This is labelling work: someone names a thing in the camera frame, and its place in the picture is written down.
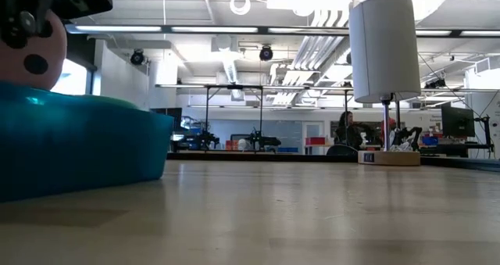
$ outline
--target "black dot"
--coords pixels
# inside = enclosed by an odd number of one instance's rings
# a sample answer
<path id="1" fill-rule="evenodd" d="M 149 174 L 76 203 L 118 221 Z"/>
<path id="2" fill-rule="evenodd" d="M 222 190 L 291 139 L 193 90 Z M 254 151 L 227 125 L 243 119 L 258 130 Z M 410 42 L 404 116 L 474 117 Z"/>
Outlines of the black dot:
<path id="1" fill-rule="evenodd" d="M 44 26 L 41 29 L 40 35 L 38 36 L 41 38 L 50 38 L 52 32 L 53 32 L 52 25 L 50 24 L 49 21 L 46 20 L 44 22 Z"/>
<path id="2" fill-rule="evenodd" d="M 42 56 L 31 54 L 24 58 L 24 68 L 32 74 L 44 74 L 48 70 L 48 63 Z"/>

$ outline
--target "wooden floor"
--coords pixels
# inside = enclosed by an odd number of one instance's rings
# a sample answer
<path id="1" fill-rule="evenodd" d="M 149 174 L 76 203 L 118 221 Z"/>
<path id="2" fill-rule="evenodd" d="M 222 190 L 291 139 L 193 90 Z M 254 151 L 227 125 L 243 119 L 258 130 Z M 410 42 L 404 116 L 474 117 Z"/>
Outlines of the wooden floor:
<path id="1" fill-rule="evenodd" d="M 500 264 L 500 174 L 169 162 L 161 181 L 0 205 L 0 264 Z"/>

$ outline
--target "doorway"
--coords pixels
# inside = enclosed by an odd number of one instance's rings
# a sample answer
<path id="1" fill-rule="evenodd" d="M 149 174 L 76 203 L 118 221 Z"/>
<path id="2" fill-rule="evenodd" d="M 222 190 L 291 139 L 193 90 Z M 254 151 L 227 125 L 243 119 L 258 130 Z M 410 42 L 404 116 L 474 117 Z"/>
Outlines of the doorway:
<path id="1" fill-rule="evenodd" d="M 323 121 L 304 121 L 302 122 L 302 154 L 305 154 L 305 139 L 308 137 L 324 137 L 324 122 Z M 324 147 L 312 147 L 309 150 L 311 155 L 324 155 Z"/>

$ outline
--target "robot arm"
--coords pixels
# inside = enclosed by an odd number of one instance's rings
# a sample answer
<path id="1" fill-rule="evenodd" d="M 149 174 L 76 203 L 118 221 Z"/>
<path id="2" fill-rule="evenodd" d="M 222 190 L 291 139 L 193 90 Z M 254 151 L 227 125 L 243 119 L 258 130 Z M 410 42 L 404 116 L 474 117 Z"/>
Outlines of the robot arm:
<path id="1" fill-rule="evenodd" d="M 43 35 L 49 9 L 71 20 L 112 8 L 112 0 L 0 0 L 0 38 L 10 48 L 24 48 L 29 37 Z"/>

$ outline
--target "blue container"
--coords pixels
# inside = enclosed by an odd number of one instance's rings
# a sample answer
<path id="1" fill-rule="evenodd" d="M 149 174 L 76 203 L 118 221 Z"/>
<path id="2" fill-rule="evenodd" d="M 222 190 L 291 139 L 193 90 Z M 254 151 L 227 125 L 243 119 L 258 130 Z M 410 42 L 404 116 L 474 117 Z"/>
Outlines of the blue container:
<path id="1" fill-rule="evenodd" d="M 422 143 L 424 145 L 437 145 L 439 143 L 439 138 L 434 136 L 424 136 L 422 137 Z"/>
<path id="2" fill-rule="evenodd" d="M 292 152 L 298 152 L 298 148 L 286 148 L 286 147 L 279 147 L 278 152 L 283 152 L 283 153 L 292 153 Z"/>
<path id="3" fill-rule="evenodd" d="M 170 116 L 0 83 L 0 202 L 159 179 Z"/>

